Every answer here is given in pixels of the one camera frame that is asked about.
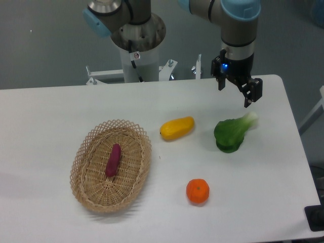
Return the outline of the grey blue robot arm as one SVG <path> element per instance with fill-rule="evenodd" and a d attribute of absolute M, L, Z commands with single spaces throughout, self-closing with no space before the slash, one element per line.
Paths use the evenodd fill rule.
<path fill-rule="evenodd" d="M 243 94 L 245 107 L 259 100 L 262 80 L 252 78 L 251 70 L 260 2 L 179 1 L 179 6 L 221 29 L 221 50 L 211 63 L 219 90 L 231 82 Z M 150 1 L 91 1 L 83 17 L 98 36 L 110 37 L 120 49 L 125 82 L 159 79 L 154 52 L 164 41 L 166 26 L 152 12 Z"/>

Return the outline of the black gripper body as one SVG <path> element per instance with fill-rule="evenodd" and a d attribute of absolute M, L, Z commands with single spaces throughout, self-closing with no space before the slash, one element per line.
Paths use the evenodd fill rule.
<path fill-rule="evenodd" d="M 226 75 L 225 81 L 228 80 L 237 86 L 244 98 L 258 101 L 263 95 L 263 81 L 251 76 L 254 55 L 242 60 L 232 60 L 225 57 L 226 54 L 226 50 L 221 50 L 220 55 L 212 60 L 211 75 L 217 82 L 219 75 Z"/>

